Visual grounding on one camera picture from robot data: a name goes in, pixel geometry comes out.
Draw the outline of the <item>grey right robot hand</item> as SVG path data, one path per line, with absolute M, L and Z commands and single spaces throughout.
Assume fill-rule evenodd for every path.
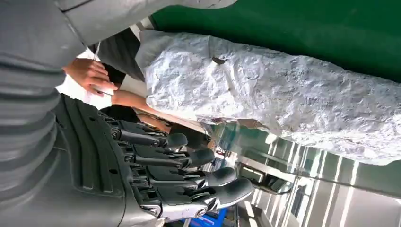
M 253 190 L 156 181 L 155 148 L 119 141 L 114 119 L 60 94 L 85 50 L 112 71 L 143 79 L 130 26 L 168 6 L 219 9 L 231 0 L 3 0 L 0 3 L 0 224 L 3 227 L 156 227 L 232 206 Z

